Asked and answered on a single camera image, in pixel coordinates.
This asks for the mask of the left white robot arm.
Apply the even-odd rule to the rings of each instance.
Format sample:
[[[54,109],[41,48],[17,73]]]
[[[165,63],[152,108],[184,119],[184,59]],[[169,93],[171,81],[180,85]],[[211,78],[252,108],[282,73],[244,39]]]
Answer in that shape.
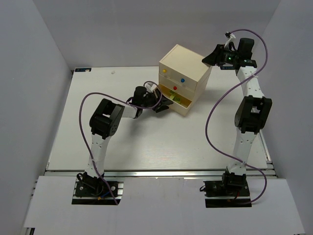
[[[89,162],[82,180],[100,180],[104,175],[104,161],[111,137],[116,133],[122,118],[138,118],[143,110],[156,113],[169,109],[173,101],[163,96],[160,89],[136,87],[134,94],[124,105],[102,99],[89,120],[91,145],[88,145]]]

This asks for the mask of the left blue label sticker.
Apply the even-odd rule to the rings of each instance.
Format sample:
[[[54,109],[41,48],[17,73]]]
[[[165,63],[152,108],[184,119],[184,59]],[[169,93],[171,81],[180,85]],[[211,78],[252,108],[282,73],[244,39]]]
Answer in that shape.
[[[91,68],[76,68],[75,72],[90,72]]]

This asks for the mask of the aluminium front rail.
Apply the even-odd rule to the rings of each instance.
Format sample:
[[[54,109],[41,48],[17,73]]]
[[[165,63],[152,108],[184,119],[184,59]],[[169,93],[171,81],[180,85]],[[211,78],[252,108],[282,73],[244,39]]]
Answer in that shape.
[[[276,177],[274,168],[262,170],[269,177]],[[80,171],[46,171],[44,176],[76,176]],[[224,171],[209,170],[209,171],[107,171],[105,177],[221,177]],[[262,176],[257,170],[248,170],[247,176]]]

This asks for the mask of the yellow knob drawer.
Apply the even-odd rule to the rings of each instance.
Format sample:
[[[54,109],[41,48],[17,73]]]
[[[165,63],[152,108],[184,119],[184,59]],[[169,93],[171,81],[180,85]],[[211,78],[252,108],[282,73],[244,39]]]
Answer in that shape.
[[[162,62],[159,62],[159,74],[170,79],[172,77],[172,69]]]

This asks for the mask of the aluminium rail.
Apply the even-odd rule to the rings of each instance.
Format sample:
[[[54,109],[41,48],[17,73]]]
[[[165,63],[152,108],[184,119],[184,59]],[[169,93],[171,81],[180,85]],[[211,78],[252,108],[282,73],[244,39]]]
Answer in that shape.
[[[274,168],[262,170],[269,177],[276,177]],[[44,176],[76,176],[80,171],[46,171]],[[209,171],[107,171],[105,177],[221,177],[224,171],[209,170]],[[257,170],[248,170],[247,176],[262,176]]]
[[[250,66],[241,67],[236,72],[237,78],[241,82],[243,100],[234,119],[237,137],[233,153],[245,163],[248,161],[251,147],[256,138],[259,139],[265,158],[268,157],[261,130],[268,119],[272,100],[266,98],[261,91],[256,72],[257,69]]]

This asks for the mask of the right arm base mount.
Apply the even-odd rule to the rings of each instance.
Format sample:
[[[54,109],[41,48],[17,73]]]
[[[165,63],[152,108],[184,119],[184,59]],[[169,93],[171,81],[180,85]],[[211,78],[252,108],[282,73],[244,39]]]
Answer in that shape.
[[[246,175],[224,173],[220,181],[204,181],[199,189],[205,195],[207,208],[252,207]]]

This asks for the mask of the cream drawer cabinet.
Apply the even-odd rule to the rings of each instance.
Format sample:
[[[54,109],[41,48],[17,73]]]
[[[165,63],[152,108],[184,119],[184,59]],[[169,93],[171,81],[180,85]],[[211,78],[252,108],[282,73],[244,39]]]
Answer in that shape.
[[[201,62],[203,58],[202,55],[177,44],[159,61],[169,66],[172,71],[177,71],[198,82],[191,107],[205,90],[212,70],[211,66]]]

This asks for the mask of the blue knob drawer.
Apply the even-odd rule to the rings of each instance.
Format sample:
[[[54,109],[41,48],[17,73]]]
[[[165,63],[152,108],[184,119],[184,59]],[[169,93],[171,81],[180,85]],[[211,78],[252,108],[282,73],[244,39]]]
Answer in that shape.
[[[188,88],[192,91],[196,90],[196,86],[198,82],[186,75],[183,75],[177,71],[171,72],[171,75],[169,76],[170,79],[177,82],[179,85],[182,85],[185,88]]]

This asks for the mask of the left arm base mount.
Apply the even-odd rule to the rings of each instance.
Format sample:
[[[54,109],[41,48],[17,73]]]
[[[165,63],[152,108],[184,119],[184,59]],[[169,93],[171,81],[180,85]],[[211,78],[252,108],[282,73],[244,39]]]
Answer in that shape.
[[[123,193],[123,182],[107,181],[91,177],[86,172],[76,175],[72,197],[73,205],[116,206]]]

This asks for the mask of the aluminium right rail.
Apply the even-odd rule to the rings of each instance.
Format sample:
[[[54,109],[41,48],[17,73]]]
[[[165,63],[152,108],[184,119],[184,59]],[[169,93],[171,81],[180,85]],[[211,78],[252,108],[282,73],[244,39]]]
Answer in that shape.
[[[257,69],[250,66],[241,67],[236,72],[237,78],[241,82],[243,100],[234,119],[237,137],[233,153],[245,163],[248,161],[251,147],[256,138],[259,139],[265,158],[268,157],[261,130],[268,119],[272,100],[266,98],[261,91],[256,72]]]

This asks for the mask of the red knob drawer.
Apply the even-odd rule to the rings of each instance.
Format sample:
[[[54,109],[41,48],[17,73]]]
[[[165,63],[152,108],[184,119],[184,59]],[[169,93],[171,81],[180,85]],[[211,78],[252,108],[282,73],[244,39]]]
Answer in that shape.
[[[173,81],[172,79],[169,79],[167,77],[164,77],[163,75],[159,75],[158,77],[159,84],[169,88],[170,90],[175,91],[179,95],[189,99],[194,100],[196,95],[196,90],[192,91],[188,88],[183,87],[182,85],[179,85],[177,82]]]
[[[159,84],[159,87],[162,94],[173,102],[169,108],[185,117],[191,108],[192,101],[161,84]]]

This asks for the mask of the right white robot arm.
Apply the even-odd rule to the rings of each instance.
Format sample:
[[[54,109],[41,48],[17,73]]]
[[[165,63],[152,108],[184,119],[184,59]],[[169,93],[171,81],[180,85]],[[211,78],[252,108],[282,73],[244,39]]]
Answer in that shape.
[[[241,38],[238,47],[229,39],[224,45],[218,44],[213,52],[202,62],[210,66],[232,66],[240,81],[243,100],[235,114],[236,141],[233,150],[235,159],[230,163],[222,176],[224,185],[242,186],[246,181],[246,163],[252,144],[264,128],[272,100],[266,98],[259,86],[257,78],[257,63],[252,59],[254,40]]]

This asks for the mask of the right blue label sticker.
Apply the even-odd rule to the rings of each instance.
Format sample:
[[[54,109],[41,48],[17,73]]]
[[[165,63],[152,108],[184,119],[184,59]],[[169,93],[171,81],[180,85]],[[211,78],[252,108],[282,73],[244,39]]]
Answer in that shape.
[[[220,67],[220,69],[221,69],[221,70],[225,70],[225,71],[226,71],[226,70],[227,70],[227,71],[228,71],[228,70],[235,70],[235,68],[234,68],[233,66],[222,66],[222,67]]]

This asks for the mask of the blue label sticker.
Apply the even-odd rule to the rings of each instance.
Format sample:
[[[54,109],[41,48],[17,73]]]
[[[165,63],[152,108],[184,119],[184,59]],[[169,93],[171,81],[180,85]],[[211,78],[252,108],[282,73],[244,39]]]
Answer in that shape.
[[[76,68],[75,72],[90,72],[91,68]]]
[[[226,71],[226,70],[227,70],[227,71],[228,71],[228,70],[235,70],[235,68],[234,68],[233,66],[222,66],[222,67],[220,67],[220,69],[221,69],[221,70],[225,70],[225,71]]]

